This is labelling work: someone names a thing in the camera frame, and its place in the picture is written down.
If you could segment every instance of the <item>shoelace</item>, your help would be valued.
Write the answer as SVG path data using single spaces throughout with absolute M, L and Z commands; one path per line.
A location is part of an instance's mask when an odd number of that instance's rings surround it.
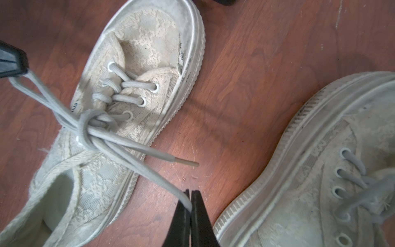
M 374 178 L 366 176 L 366 166 L 364 163 L 358 159 L 348 148 L 343 148 L 340 151 L 342 158 L 350 161 L 356 166 L 361 178 L 354 176 L 353 174 L 347 172 L 343 168 L 336 168 L 335 175 L 339 178 L 347 179 L 363 190 L 354 196 L 349 196 L 344 188 L 334 187 L 332 193 L 344 199 L 344 202 L 334 211 L 335 217 L 341 222 L 349 222 L 351 219 L 350 211 L 358 206 L 365 207 L 372 216 L 373 223 L 383 223 L 388 217 L 395 213 L 395 196 L 392 197 L 389 207 L 386 208 L 380 215 L 373 213 L 370 208 L 374 203 L 385 204 L 385 201 L 379 202 L 377 198 L 385 196 L 389 192 L 395 191 L 395 175 L 387 175 L 381 180 L 376 180 Z
M 119 77 L 121 77 L 124 82 L 121 84 L 122 87 L 140 87 L 148 90 L 157 90 L 159 85 L 155 83 L 142 83 L 138 81 L 133 81 L 123 72 L 115 63 L 110 63 L 108 66 L 110 71 L 113 71 Z M 123 147 L 131 148 L 135 151 L 150 155 L 168 162 L 177 162 L 182 164 L 187 164 L 190 166 L 199 166 L 199 163 L 177 158 L 168 153 L 158 151 L 154 148 L 145 146 L 133 140 L 124 138 L 122 136 L 116 135 L 114 132 L 117 129 L 118 121 L 126 121 L 132 118 L 132 113 L 123 113 L 120 115 L 109 115 L 107 112 L 99 109 L 89 109 L 81 113 L 78 117 L 74 115 L 66 106 L 64 106 L 55 95 L 44 85 L 44 83 L 31 71 L 29 70 L 24 77 L 30 79 L 34 85 L 41 92 L 41 95 L 34 92 L 30 88 L 23 85 L 19 77 L 9 77 L 11 84 L 37 100 L 41 104 L 45 105 L 51 109 L 57 119 L 57 121 L 68 131 L 74 133 L 79 142 L 88 150 L 100 151 L 105 154 L 108 158 L 115 161 L 118 164 L 124 165 L 128 169 L 131 169 L 138 174 L 146 177 L 148 180 L 154 182 L 155 184 L 163 187 L 173 195 L 175 195 L 189 211 L 192 210 L 192 204 L 189 198 L 176 186 L 171 184 L 168 180 L 162 177 L 159 173 L 152 170 L 150 167 L 145 165 L 141 160 L 134 157 Z M 121 88 L 117 84 L 113 83 L 111 80 L 105 80 L 103 86 L 110 86 L 114 89 L 115 93 L 119 93 Z M 131 97 L 125 95 L 114 94 L 112 97 L 108 97 L 99 92 L 94 93 L 92 96 L 94 99 L 105 99 L 104 102 L 111 103 L 112 100 L 125 101 L 138 106 L 144 105 L 143 97 Z

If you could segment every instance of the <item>lace sneaker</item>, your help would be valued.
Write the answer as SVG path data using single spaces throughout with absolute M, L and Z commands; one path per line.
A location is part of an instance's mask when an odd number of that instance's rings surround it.
M 0 233 L 0 246 L 82 246 L 125 208 L 138 175 L 182 191 L 146 166 L 144 156 L 195 162 L 149 148 L 188 97 L 205 47 L 190 0 L 129 0 L 102 32 L 71 102 L 64 107 L 28 71 L 41 94 L 11 83 L 53 110 L 63 126 L 22 211 Z
M 312 97 L 263 173 L 220 215 L 222 246 L 387 246 L 395 198 L 395 73 L 355 74 Z

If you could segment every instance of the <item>black clamp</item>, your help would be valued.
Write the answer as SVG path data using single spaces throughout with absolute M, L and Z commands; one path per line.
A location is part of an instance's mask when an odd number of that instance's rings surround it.
M 26 74 L 28 68 L 26 53 L 0 40 L 0 78 Z
M 189 197 L 189 190 L 186 190 L 185 194 Z M 189 213 L 178 201 L 162 247 L 189 247 L 189 236 L 191 236 L 192 247 L 220 247 L 200 191 L 192 191 L 191 202 L 192 212 Z

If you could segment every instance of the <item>floor scratch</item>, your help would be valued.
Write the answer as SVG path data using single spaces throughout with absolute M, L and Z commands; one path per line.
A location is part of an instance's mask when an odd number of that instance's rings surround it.
M 340 22 L 340 16 L 342 14 L 342 8 L 343 8 L 343 0 L 340 0 L 340 7 L 339 7 L 339 12 L 337 14 L 337 20 L 336 20 L 336 26 L 335 26 L 336 29 L 337 29 L 337 26 L 339 25 L 339 22 Z
M 192 145 L 192 142 L 189 141 L 191 143 L 191 147 L 192 147 L 192 152 L 194 153 L 194 161 L 195 161 L 195 150 L 194 150 L 194 146 Z

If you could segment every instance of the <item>wooden floor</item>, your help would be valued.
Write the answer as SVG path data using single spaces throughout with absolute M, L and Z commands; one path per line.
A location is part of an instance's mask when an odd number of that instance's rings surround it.
M 2 0 L 0 40 L 69 104 L 101 30 L 125 0 Z M 214 223 L 263 171 L 292 116 L 328 83 L 395 70 L 393 0 L 196 0 L 205 58 L 191 95 L 153 144 L 201 163 L 146 163 L 181 189 L 199 189 Z M 28 185 L 60 126 L 52 113 L 0 80 L 0 229 L 27 200 Z M 88 246 L 161 246 L 176 205 L 139 178 L 120 219 Z M 384 230 L 395 246 L 395 218 Z

